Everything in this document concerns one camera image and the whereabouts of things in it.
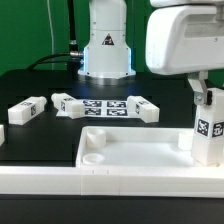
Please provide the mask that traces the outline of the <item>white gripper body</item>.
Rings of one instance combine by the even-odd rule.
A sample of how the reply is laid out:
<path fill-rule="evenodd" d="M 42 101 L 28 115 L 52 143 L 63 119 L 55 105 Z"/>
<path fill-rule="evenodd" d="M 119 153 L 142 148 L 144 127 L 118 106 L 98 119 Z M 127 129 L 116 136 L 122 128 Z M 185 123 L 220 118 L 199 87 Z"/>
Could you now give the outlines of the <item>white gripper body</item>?
<path fill-rule="evenodd" d="M 150 0 L 146 32 L 151 72 L 172 75 L 224 68 L 224 0 Z"/>

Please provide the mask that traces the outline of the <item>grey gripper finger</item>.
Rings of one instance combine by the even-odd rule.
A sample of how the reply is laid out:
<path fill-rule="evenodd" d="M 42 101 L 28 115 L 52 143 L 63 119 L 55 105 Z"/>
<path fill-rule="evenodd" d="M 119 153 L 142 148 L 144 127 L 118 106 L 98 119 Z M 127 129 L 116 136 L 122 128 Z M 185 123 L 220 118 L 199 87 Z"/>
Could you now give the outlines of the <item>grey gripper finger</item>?
<path fill-rule="evenodd" d="M 198 71 L 188 74 L 188 82 L 194 92 L 194 103 L 199 106 L 212 104 L 212 92 L 207 89 L 207 71 Z"/>

